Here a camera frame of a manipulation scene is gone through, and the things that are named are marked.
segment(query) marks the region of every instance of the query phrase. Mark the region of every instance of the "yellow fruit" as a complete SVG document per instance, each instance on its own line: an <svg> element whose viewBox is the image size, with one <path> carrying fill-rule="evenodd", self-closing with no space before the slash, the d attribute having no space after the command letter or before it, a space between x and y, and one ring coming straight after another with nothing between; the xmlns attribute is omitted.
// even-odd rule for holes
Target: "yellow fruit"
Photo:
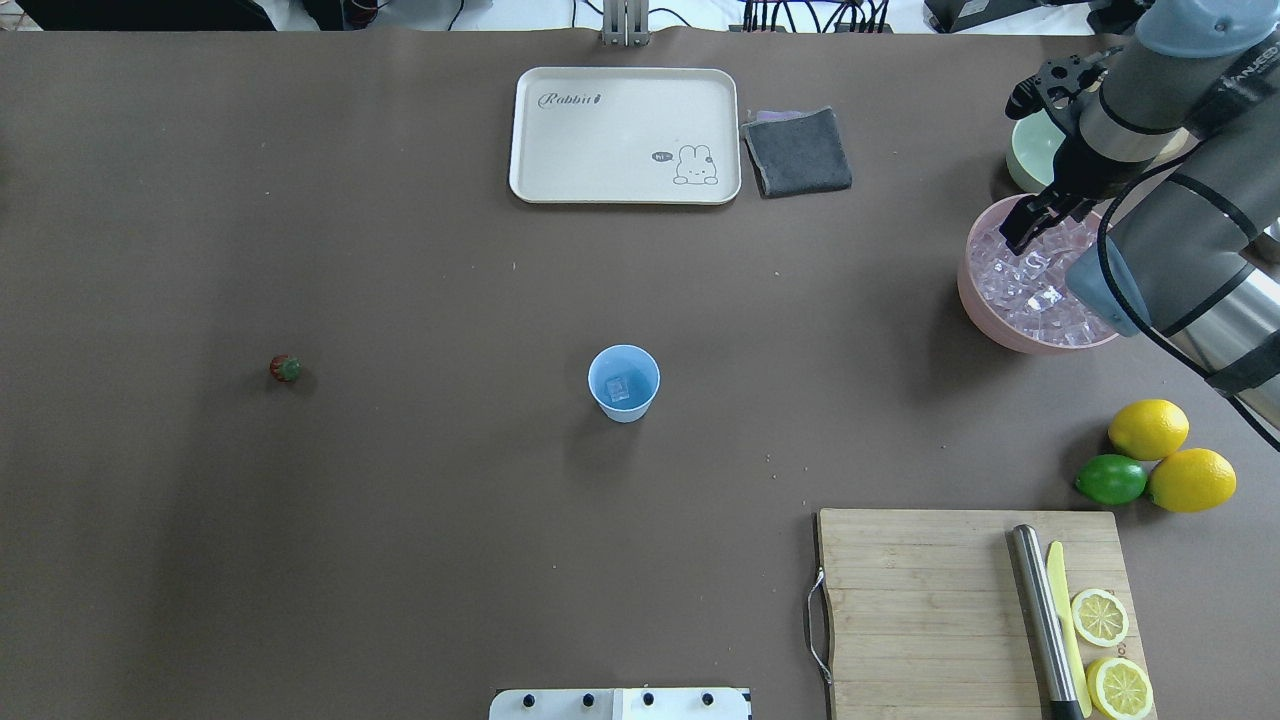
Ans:
<svg viewBox="0 0 1280 720"><path fill-rule="evenodd" d="M1129 614L1120 598L1098 588L1080 591L1071 601L1075 632L1098 647L1115 647L1129 634Z"/></svg>
<svg viewBox="0 0 1280 720"><path fill-rule="evenodd" d="M1235 469L1212 450L1183 450L1156 465L1147 492L1165 510L1199 512L1235 495Z"/></svg>
<svg viewBox="0 0 1280 720"><path fill-rule="evenodd" d="M1167 400L1139 400L1111 419L1107 437L1134 460L1160 460L1187 442L1190 423L1181 407Z"/></svg>
<svg viewBox="0 0 1280 720"><path fill-rule="evenodd" d="M1111 720L1139 720L1155 705L1151 678L1134 661L1103 657L1089 664L1084 673L1093 706Z"/></svg>

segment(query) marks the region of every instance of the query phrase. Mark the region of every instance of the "cup rim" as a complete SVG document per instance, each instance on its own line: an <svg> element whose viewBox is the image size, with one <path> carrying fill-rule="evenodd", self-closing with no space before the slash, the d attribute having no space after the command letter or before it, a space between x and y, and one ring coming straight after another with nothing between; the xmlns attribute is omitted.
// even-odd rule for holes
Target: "cup rim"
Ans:
<svg viewBox="0 0 1280 720"><path fill-rule="evenodd" d="M611 350L639 350L641 355L644 355L650 363L653 363L653 372L655 375L655 379L653 382L653 392L649 393L649 400L645 400L641 405L636 407L617 407L596 397L595 388L591 387L591 372L595 370L595 366L600 361L600 357L603 357L604 354ZM658 361L653 359L653 355L650 355L648 350L640 347L639 345L630 345L630 343L611 345L604 350L596 352L595 357L591 359L591 364L588 365L586 368L586 391L591 393L591 398L599 402L602 407L608 407L614 413L636 413L649 407L649 404L653 402L653 398L658 397L658 388L660 387L662 387L662 368L658 365Z"/></svg>

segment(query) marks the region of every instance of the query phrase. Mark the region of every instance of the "folded cloth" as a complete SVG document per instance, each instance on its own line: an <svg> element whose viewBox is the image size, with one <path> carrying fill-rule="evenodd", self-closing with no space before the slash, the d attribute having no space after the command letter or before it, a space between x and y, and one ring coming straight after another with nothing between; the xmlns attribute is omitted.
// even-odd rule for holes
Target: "folded cloth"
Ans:
<svg viewBox="0 0 1280 720"><path fill-rule="evenodd" d="M762 110L742 126L746 147L760 172L765 197L829 192L854 184L845 147L840 143L836 113L823 108L800 117Z"/></svg>

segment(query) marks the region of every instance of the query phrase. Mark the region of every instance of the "white tray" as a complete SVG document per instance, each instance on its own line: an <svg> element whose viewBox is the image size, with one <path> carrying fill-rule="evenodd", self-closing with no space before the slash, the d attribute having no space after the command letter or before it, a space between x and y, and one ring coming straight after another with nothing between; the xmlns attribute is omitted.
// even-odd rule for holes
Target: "white tray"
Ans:
<svg viewBox="0 0 1280 720"><path fill-rule="evenodd" d="M718 205L742 184L737 87L716 69L534 68L516 83L526 202Z"/></svg>

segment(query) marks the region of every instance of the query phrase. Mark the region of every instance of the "blue paper cup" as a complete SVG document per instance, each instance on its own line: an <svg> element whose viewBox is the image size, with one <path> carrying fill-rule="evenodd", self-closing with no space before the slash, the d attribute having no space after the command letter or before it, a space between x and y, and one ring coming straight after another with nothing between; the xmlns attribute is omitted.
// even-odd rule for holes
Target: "blue paper cup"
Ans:
<svg viewBox="0 0 1280 720"><path fill-rule="evenodd" d="M632 423L658 395L662 373L652 355L634 345L607 347L591 360L586 384L611 420Z"/></svg>

